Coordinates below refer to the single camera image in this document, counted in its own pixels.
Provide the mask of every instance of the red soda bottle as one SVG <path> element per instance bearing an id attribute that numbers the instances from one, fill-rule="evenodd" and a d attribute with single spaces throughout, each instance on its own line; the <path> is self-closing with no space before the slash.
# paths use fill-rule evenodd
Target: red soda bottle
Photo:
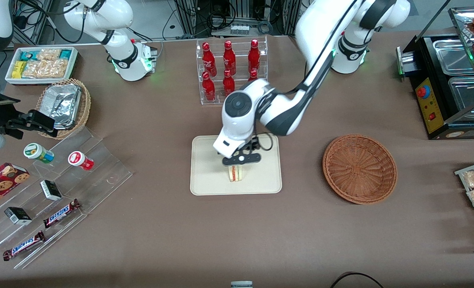
<path id="1" fill-rule="evenodd" d="M 258 75 L 258 72 L 256 71 L 256 69 L 253 69 L 253 70 L 249 73 L 248 82 L 249 82 L 249 81 L 253 81 L 253 80 L 257 80 L 257 75 Z"/>
<path id="2" fill-rule="evenodd" d="M 251 50 L 249 50 L 248 61 L 249 73 L 251 73 L 253 69 L 257 71 L 260 70 L 260 51 L 258 50 L 258 40 L 256 39 L 251 40 Z"/>
<path id="3" fill-rule="evenodd" d="M 210 51 L 210 45 L 204 42 L 203 45 L 203 66 L 211 77 L 217 75 L 217 69 L 215 67 L 215 58 L 213 53 Z"/>
<path id="4" fill-rule="evenodd" d="M 222 85 L 224 86 L 224 93 L 226 97 L 235 91 L 235 80 L 232 78 L 232 73 L 229 69 L 224 71 L 224 80 L 222 81 Z"/>
<path id="5" fill-rule="evenodd" d="M 224 41 L 224 55 L 222 55 L 222 59 L 224 60 L 224 68 L 228 69 L 232 75 L 235 75 L 237 72 L 237 63 L 231 41 Z"/>
<path id="6" fill-rule="evenodd" d="M 208 102 L 215 101 L 215 86 L 214 82 L 210 79 L 210 75 L 207 71 L 204 71 L 202 74 L 203 77 L 203 93 L 205 94 L 206 100 Z"/>

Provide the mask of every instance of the red emergency stop button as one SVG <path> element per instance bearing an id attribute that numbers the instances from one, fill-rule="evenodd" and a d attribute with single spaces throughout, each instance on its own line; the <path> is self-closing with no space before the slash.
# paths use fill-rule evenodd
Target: red emergency stop button
<path id="1" fill-rule="evenodd" d="M 423 87 L 420 87 L 416 90 L 416 96 L 422 99 L 427 99 L 429 95 L 430 95 L 430 87 L 427 85 L 424 85 Z"/>

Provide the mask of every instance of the small black box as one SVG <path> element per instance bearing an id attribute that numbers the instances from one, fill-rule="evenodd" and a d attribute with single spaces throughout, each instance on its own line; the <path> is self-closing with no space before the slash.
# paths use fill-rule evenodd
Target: small black box
<path id="1" fill-rule="evenodd" d="M 53 201 L 59 201 L 61 200 L 62 196 L 61 193 L 59 192 L 59 189 L 57 189 L 56 183 L 50 180 L 43 180 L 41 181 L 41 190 L 43 190 L 43 193 L 45 193 L 45 197 L 47 199 L 53 200 Z"/>
<path id="2" fill-rule="evenodd" d="M 27 225 L 32 221 L 29 215 L 25 213 L 23 208 L 8 207 L 6 210 L 4 210 L 4 213 L 10 218 L 13 224 Z"/>

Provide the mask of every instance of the brown woven bowl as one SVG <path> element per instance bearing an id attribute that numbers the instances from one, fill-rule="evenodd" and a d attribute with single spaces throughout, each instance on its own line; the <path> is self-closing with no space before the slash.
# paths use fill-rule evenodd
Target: brown woven bowl
<path id="1" fill-rule="evenodd" d="M 358 134 L 333 140 L 324 153 L 322 169 L 331 188 L 356 204 L 383 201 L 397 182 L 395 161 L 388 150 Z"/>
<path id="2" fill-rule="evenodd" d="M 43 137 L 54 138 L 54 139 L 58 139 L 58 140 L 64 139 L 68 135 L 73 133 L 74 131 L 78 130 L 79 128 L 82 128 L 82 126 L 84 126 L 86 124 L 87 119 L 89 118 L 89 109 L 91 108 L 91 96 L 89 95 L 89 91 L 87 91 L 86 86 L 82 82 L 80 82 L 76 79 L 61 80 L 57 83 L 54 83 L 54 84 L 50 85 L 46 89 L 48 89 L 52 86 L 66 85 L 66 84 L 76 84 L 82 89 L 80 103 L 78 104 L 78 112 L 77 112 L 77 116 L 76 116 L 76 120 L 75 120 L 75 122 L 76 122 L 75 126 L 73 128 L 71 128 L 70 130 L 59 130 L 58 133 L 57 133 L 57 137 L 55 137 L 55 138 L 51 137 L 51 136 L 49 136 L 49 135 L 47 135 L 43 132 L 40 132 L 39 134 Z M 36 104 L 36 110 L 38 110 L 38 111 L 39 111 L 40 106 L 41 106 L 41 101 L 43 101 L 43 96 L 45 95 L 46 89 L 43 91 L 43 93 L 41 93 L 41 97 L 38 100 L 38 104 Z"/>

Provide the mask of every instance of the brown tablecloth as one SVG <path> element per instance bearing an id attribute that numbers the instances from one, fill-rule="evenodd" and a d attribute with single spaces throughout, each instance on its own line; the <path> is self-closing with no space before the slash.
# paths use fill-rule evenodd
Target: brown tablecloth
<path id="1" fill-rule="evenodd" d="M 385 287 L 474 287 L 474 211 L 453 172 L 474 164 L 474 140 L 429 141 L 409 82 L 396 77 L 394 48 L 413 32 L 378 33 L 352 75 L 330 73 L 299 128 L 280 138 L 283 189 L 273 195 L 194 196 L 191 141 L 215 135 L 220 106 L 200 105 L 195 41 L 167 42 L 158 72 L 125 82 L 102 46 L 78 46 L 76 78 L 92 97 L 88 127 L 135 174 L 24 270 L 0 255 L 0 287 L 328 287 L 359 271 Z M 269 37 L 270 82 L 286 91 L 304 60 L 287 37 Z M 5 93 L 35 106 L 43 87 Z M 361 133 L 398 165 L 384 202 L 338 197 L 321 172 L 325 147 Z M 29 165 L 23 147 L 56 141 L 8 138 L 0 164 Z M 374 287 L 353 276 L 339 287 Z"/>

